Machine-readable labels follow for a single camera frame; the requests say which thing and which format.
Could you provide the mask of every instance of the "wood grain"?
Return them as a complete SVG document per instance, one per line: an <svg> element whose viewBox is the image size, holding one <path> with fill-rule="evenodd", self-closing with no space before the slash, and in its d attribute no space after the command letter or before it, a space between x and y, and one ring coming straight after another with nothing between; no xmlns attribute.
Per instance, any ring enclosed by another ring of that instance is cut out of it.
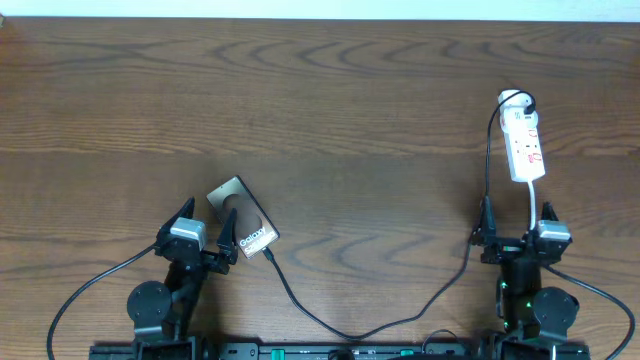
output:
<svg viewBox="0 0 640 360"><path fill-rule="evenodd" d="M501 89L537 97L551 200L575 243L558 268L640 311L640 26L491 22L7 19L0 30L1 359L42 359L50 321L94 274L146 247L189 196L235 174L282 238L301 301L352 333L413 315L459 268L482 194L486 123ZM501 231L527 221L495 129ZM472 253L418 322L499 328L497 269ZM131 289L162 280L148 256L83 294L58 327L59 359L129 341ZM627 322L581 302L571 338L604 358ZM212 276L194 329L265 342L339 341L292 306L263 258ZM635 340L621 358L640 357Z"/></svg>

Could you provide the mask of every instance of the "white cord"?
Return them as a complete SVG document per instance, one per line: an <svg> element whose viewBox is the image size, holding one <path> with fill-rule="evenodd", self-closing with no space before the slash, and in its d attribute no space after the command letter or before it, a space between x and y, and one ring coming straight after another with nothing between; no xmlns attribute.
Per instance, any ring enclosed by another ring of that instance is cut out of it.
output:
<svg viewBox="0 0 640 360"><path fill-rule="evenodd" d="M531 203L531 222L529 223L529 230L533 230L536 227L536 193L533 190L533 180L527 181L529 185L529 203Z"/></svg>

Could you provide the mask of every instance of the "white power strip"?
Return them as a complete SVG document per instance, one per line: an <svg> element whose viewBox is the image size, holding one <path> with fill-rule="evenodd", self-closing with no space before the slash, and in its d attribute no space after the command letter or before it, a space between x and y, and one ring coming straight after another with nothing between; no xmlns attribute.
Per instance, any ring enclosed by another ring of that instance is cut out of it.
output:
<svg viewBox="0 0 640 360"><path fill-rule="evenodd" d="M518 90L505 90L498 102ZM527 94L518 94L500 107L500 127L504 132L511 180L531 182L545 174L542 149L538 138L538 113L525 114L533 100Z"/></svg>

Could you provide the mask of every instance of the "black cable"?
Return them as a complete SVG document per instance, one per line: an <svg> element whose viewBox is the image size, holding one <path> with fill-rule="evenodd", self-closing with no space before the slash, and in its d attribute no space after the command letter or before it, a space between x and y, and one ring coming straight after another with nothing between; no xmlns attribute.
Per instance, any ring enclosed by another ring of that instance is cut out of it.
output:
<svg viewBox="0 0 640 360"><path fill-rule="evenodd" d="M496 106L496 109L493 110L493 114L491 114L491 118L489 119L489 126L487 126L487 158L486 158L485 167L484 167L484 180L485 180L484 196L489 196L489 156L491 155L491 125L493 124L493 118L496 117L496 114L498 113L498 111L500 111L500 107L504 105L504 103L509 101L514 96L520 95L520 94L526 94L526 95L529 95L529 97L531 97L531 104L525 108L524 113L525 114L533 113L536 109L536 99L530 93L524 90L518 90L515 93L507 96L504 100L502 100L498 104L498 106Z"/></svg>
<svg viewBox="0 0 640 360"><path fill-rule="evenodd" d="M456 342L458 344L460 344L465 349L465 351L469 351L469 349L467 349L467 346L462 341L460 341L458 339L458 337L456 336L456 334L453 333L453 331L448 330L448 329L440 329L440 330L436 330L436 331L432 332L431 335L427 336L427 338L424 339L424 342L422 343L422 347L420 347L420 349L422 350L423 354L427 353L427 344L429 343L429 340L431 340L431 338L434 335L441 334L441 333L447 333L447 334L453 335L453 338L456 339Z"/></svg>
<svg viewBox="0 0 640 360"><path fill-rule="evenodd" d="M603 298L618 305L622 310L624 310L625 313L627 313L627 316L629 317L629 330L627 330L627 335L624 337L620 345L618 345L618 347L607 357L607 360L615 359L618 355L620 355L622 350L624 350L624 348L627 347L629 342L631 342L631 339L633 338L633 333L636 331L636 318L633 316L633 312L631 312L631 310L627 307L627 305L625 305L622 301L618 300L615 296L608 294L605 291L602 291L593 285L589 285L581 280L578 280L561 271L558 271L549 265L542 265L542 267L547 269L547 271L549 271L550 273L558 277L561 277L564 280L567 280L568 282L574 283L576 285L580 285L583 288L602 296Z"/></svg>
<svg viewBox="0 0 640 360"><path fill-rule="evenodd" d="M332 351L327 355L327 360L338 360L344 359L346 357L349 360L355 360L356 357L353 355L353 351L347 349L340 349L338 351Z"/></svg>
<svg viewBox="0 0 640 360"><path fill-rule="evenodd" d="M280 277L280 281L282 281L282 285L284 286L285 291L287 292L287 295L289 295L289 298L291 299L291 301L293 302L293 305L295 305L295 307L298 308L298 310L300 310L303 314L307 315L311 320L315 321L316 323L318 323L320 326L324 327L325 329L329 330L330 332L332 332L333 334L345 339L345 340L349 340L349 341L359 341L365 338L368 338L371 335L374 335L382 330L388 329L390 327L393 326L397 326L397 325L402 325L402 324L406 324L412 321L416 321L418 319L420 319L422 317L422 315L424 315L425 312L427 312L427 309L429 309L429 307L431 306L431 304L433 304L436 299L438 299L438 297L440 295L442 295L442 293L444 293L447 289L449 289L449 287L451 287L451 285L453 285L456 281L458 281L458 279L462 276L462 274L464 274L465 270L467 269L467 263L469 262L469 256L471 254L471 241L467 242L467 250L466 250L466 254L464 257L464 260L462 262L462 267L460 268L460 270L458 271L458 273L456 273L456 275L454 275L451 280L449 280L449 282L447 282L442 288L440 288L440 290L438 290L438 292L433 295L433 297L431 298L431 300L429 300L429 302L427 302L427 304L422 308L422 310L420 310L420 312L412 317L406 318L406 319L402 319L402 320L396 320L393 322L390 322L388 324L382 325L380 327L377 327L367 333L361 334L361 335L348 335L345 334L341 331L338 331L336 329L334 329L333 327L327 325L324 321L318 319L315 315L313 315L312 313L310 313L307 309L304 308L304 306L302 306L302 304L300 304L300 302L298 301L298 299L296 298L295 294L293 293L293 290L291 290L291 287L289 286L289 283L287 282L287 279L284 277L284 274L282 273L282 270L280 270L280 266L278 266L278 263L276 262L275 256L273 255L273 253L271 252L271 250L269 248L265 249L264 251L264 255L267 257L267 260L269 260L269 262L271 262L273 264L273 267L276 268L276 271L278 272L278 276Z"/></svg>
<svg viewBox="0 0 640 360"><path fill-rule="evenodd" d="M49 360L55 360L55 357L53 356L53 333L56 331L56 326L58 326L58 321L60 321L60 318L62 317L64 312L67 311L67 308L69 307L69 305L71 305L73 300L75 300L78 296L80 296L80 294L82 294L83 291L87 290L87 288L89 288L89 286L97 283L102 278L107 277L107 276L113 274L114 272L126 267L127 265L131 264L132 262L140 259L141 257L146 255L151 250L153 250L153 245L149 246L148 248L146 248L144 250L142 250L140 253L138 253L136 256L132 257L131 259L129 259L129 260L127 260L127 261L125 261L125 262L123 262L123 263L121 263L119 265L116 265L116 266L112 267L111 269L103 272L102 274L94 277L93 279L87 281L87 283L82 285L78 290L76 290L75 293L73 293L73 295L71 295L69 300L67 300L64 303L64 305L62 305L62 307L58 311L58 314L56 314L56 317L51 322L51 326L49 327L49 334L47 335L47 355L49 356Z"/></svg>

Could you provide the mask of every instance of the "wire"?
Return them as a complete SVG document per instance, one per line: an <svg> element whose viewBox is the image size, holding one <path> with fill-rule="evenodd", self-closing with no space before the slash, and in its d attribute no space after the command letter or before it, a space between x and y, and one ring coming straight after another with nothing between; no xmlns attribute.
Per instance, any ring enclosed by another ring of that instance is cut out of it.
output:
<svg viewBox="0 0 640 360"><path fill-rule="evenodd" d="M123 263L121 263L119 265L116 265L116 266L112 267L111 269L103 272L102 274L94 277L93 279L87 281L78 290L76 290L76 292L73 293L73 295L71 295L69 300L67 300L64 303L64 305L62 305L62 307L58 311L58 314L56 314L56 317L51 322L51 326L49 327L49 334L47 335L47 355L49 356L49 360L55 360L55 357L53 356L53 333L56 331L56 326L58 326L58 322L60 321L60 318L62 317L64 312L67 311L67 308L69 307L69 305L71 305L73 300L75 300L78 296L80 296L80 294L82 294L83 291L87 290L89 288L89 286L97 283L98 281L100 281L103 278L113 274L114 272L126 267L127 265L131 264L132 262L140 259L141 257L145 256L151 250L153 250L153 245L149 246L148 248L146 248L144 250L142 250L140 253L138 253L137 255L132 257L131 259L129 259L129 260L127 260L127 261L125 261L125 262L123 262Z"/></svg>
<svg viewBox="0 0 640 360"><path fill-rule="evenodd" d="M536 193L533 189L533 180L527 181L527 185L529 185L529 203L531 204L529 230L533 230L536 227Z"/></svg>
<svg viewBox="0 0 640 360"><path fill-rule="evenodd" d="M327 360L337 360L337 359L344 359L344 356L347 357L347 359L349 360L355 360L355 355L353 355L353 352L351 350L347 350L347 349L340 349L337 351L332 351L329 353L329 355L327 355Z"/></svg>
<svg viewBox="0 0 640 360"><path fill-rule="evenodd" d="M485 166L484 166L484 181L485 181L484 196L489 196L489 158L491 155L491 125L493 124L493 119L496 117L496 114L500 110L500 107L504 105L504 103L511 100L511 98L515 97L516 95L520 95L520 94L529 95L529 97L531 98L531 105L527 106L527 108L525 109L525 113L529 109L533 111L533 109L535 109L535 106L536 106L536 99L530 93L524 90L518 90L515 93L507 96L504 100L502 100L498 104L498 106L496 106L495 110L493 110L493 113L491 114L491 118L489 119L489 126L487 126L487 157L485 159Z"/></svg>
<svg viewBox="0 0 640 360"><path fill-rule="evenodd" d="M622 350L624 350L625 347L627 347L627 345L629 344L629 342L631 341L631 339L633 338L633 333L636 331L636 318L633 316L633 312L631 312L631 310L627 307L627 305L625 305L622 301L618 300L615 296L610 295L600 289L598 289L597 287L593 286L593 285L589 285L581 280L578 280L574 277L571 277L561 271L558 271L554 268L552 268L549 265L542 265L542 267L544 267L545 269L547 269L547 271L549 271L550 273L563 278L564 280L567 280L571 283L574 283L576 285L580 285L583 288L594 292L600 296L602 296L603 298L613 302L614 304L618 305L622 310L624 310L625 313L627 313L627 316L629 317L629 330L627 330L627 335L624 337L624 339L622 340L622 342L620 343L620 345L618 345L618 347L607 357L607 360L612 360L615 359L618 355L620 355L620 353L622 352Z"/></svg>
<svg viewBox="0 0 640 360"><path fill-rule="evenodd" d="M430 340L434 335L436 335L436 334L441 334L441 333L447 333L447 334L451 334L451 335L453 335L453 338L454 338L454 339L456 339L456 342L457 342L458 344L460 344L460 345L465 349L465 351L469 351L469 349L467 349L467 346L466 346L463 342L461 342L461 341L458 339L458 337L456 336L456 334L454 334L454 333L453 333L453 331L451 331L451 330L447 330L447 329L440 329L440 330L436 330L436 331L432 332L432 333L431 333L431 335L427 336L427 338L426 338L426 339L424 339L424 342L422 343L422 347L420 347L420 349L422 350L422 353L423 353L423 354L426 354L426 353L427 353L427 344L429 343L429 340Z"/></svg>
<svg viewBox="0 0 640 360"><path fill-rule="evenodd" d="M269 262L271 262L271 264L273 264L273 267L278 272L278 276L280 277L280 281L282 281L282 285L284 286L284 289L287 292L287 295L289 295L289 299L291 299L291 301L293 302L293 305L295 305L295 307L297 307L298 310L300 310L303 314L308 316L311 320L313 320L316 323L318 323L320 326L322 326L325 329L329 330L334 335L337 335L337 336L339 336L339 337L341 337L341 338L343 338L345 340L348 340L348 341L359 341L359 340L362 340L362 339L366 339L369 336L377 334L380 331L388 329L390 327L406 324L406 323L409 323L409 322L416 321L416 320L420 319L422 317L422 315L424 315L427 312L427 309L429 309L431 304L433 304L436 301L436 299L438 299L438 297L440 295L442 295L442 293L444 293L447 289L449 289L456 281L458 281L458 279L460 279L462 274L464 274L465 270L467 269L467 264L469 262L470 254L471 254L471 241L467 241L466 254L464 256L464 260L462 262L462 267L460 268L460 270L442 288L440 288L440 290L438 290L438 292L436 292L436 294L433 295L433 297L431 297L429 302L427 302L427 304L422 308L422 310L420 310L420 312L418 314L416 314L416 315L414 315L412 317L406 318L406 319L396 320L396 321L390 322L388 324L385 324L385 325L382 325L380 327L377 327L377 328L375 328L375 329L373 329L373 330L371 330L369 332L366 332L364 334L361 334L361 335L348 335L348 334L345 334L345 333L343 333L343 332L341 332L339 330L336 330L335 328L327 325L327 323L325 323L324 321L318 319L315 315L313 315L307 309L305 309L305 307L302 306L302 304L300 304L300 302L296 298L295 294L293 293L293 290L291 290L291 287L289 286L289 283L287 282L287 279L285 278L284 274L282 273L282 270L280 270L280 266L278 266L278 263L276 262L276 258L273 255L273 253L271 252L271 250L269 248L267 248L264 251L264 255L267 257L267 260L269 260Z"/></svg>

